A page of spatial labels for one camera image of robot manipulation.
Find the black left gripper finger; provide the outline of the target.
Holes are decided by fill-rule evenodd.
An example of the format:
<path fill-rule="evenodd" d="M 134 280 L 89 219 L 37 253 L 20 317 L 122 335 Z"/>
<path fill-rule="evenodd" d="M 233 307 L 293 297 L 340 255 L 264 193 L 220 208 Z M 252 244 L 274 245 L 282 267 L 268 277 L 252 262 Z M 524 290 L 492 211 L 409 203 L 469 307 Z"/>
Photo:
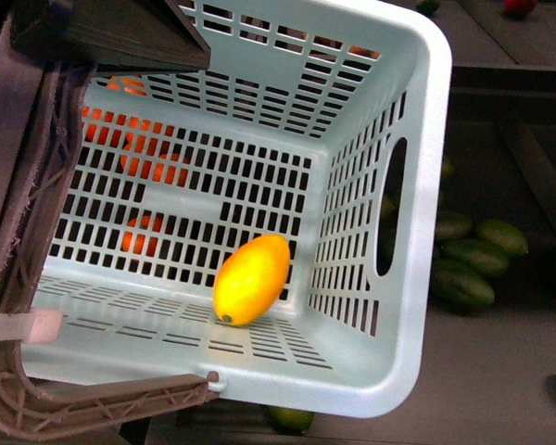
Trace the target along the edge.
<path fill-rule="evenodd" d="M 106 75 L 206 70 L 211 49 L 178 1 L 14 1 L 11 46 Z"/>

